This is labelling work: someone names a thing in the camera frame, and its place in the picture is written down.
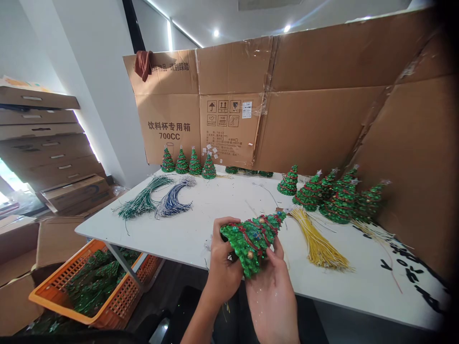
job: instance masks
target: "person's right hand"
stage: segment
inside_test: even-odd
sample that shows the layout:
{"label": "person's right hand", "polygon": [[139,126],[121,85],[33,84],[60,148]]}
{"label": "person's right hand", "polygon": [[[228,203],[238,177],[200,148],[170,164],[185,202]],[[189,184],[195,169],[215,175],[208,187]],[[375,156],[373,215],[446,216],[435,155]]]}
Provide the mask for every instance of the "person's right hand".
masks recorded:
{"label": "person's right hand", "polygon": [[300,343],[295,292],[277,237],[274,252],[268,248],[266,254],[262,270],[245,280],[255,333],[261,344]]}

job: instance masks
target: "plastic crate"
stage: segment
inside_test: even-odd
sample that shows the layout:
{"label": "plastic crate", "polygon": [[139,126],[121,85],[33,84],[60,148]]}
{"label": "plastic crate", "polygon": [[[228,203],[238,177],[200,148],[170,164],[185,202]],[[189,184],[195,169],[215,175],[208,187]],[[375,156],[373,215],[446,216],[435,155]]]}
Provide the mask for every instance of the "plastic crate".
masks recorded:
{"label": "plastic crate", "polygon": [[[94,239],[88,242],[54,274],[35,288],[30,293],[29,300],[91,327],[113,330],[124,329],[142,296],[137,283],[129,274],[124,276],[99,312],[92,318],[72,309],[71,301],[65,290],[67,283],[86,264],[89,257],[99,249],[102,251],[107,250],[102,241]],[[140,281],[142,283],[150,281],[161,262],[161,258],[148,255],[137,271]]]}

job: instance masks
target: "person's left hand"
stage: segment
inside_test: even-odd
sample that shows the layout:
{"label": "person's left hand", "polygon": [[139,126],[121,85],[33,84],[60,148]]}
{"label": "person's left hand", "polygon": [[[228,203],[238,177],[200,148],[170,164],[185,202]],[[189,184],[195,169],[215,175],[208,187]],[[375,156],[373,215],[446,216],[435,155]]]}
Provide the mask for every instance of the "person's left hand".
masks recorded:
{"label": "person's left hand", "polygon": [[242,265],[228,260],[228,254],[233,250],[229,241],[223,242],[220,228],[228,223],[239,223],[240,219],[222,217],[215,219],[210,248],[210,270],[203,294],[212,304],[220,307],[238,290],[242,280]]}

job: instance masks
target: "red cloth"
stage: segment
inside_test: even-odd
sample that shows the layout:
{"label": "red cloth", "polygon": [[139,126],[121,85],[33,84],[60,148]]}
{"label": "red cloth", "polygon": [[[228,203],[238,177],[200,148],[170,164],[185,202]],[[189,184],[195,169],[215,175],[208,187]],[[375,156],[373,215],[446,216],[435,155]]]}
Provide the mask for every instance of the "red cloth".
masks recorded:
{"label": "red cloth", "polygon": [[148,75],[152,73],[153,53],[148,51],[138,51],[135,56],[135,73],[142,78],[142,81],[147,81]]}

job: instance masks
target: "hand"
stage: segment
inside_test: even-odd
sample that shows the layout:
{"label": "hand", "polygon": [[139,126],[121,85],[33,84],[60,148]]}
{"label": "hand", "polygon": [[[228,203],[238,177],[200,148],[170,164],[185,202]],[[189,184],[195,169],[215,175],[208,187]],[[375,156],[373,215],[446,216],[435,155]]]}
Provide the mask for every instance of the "hand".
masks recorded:
{"label": "hand", "polygon": [[229,241],[223,242],[220,228],[228,223],[239,223],[240,219],[222,217],[214,221],[212,245],[210,247],[210,271],[203,295],[211,304],[220,307],[238,290],[242,279],[240,261],[228,260],[228,254],[233,251]]}
{"label": "hand", "polygon": [[267,248],[266,254],[266,266],[245,281],[255,333],[262,344],[300,343],[295,292],[279,238],[274,240],[274,252]]}

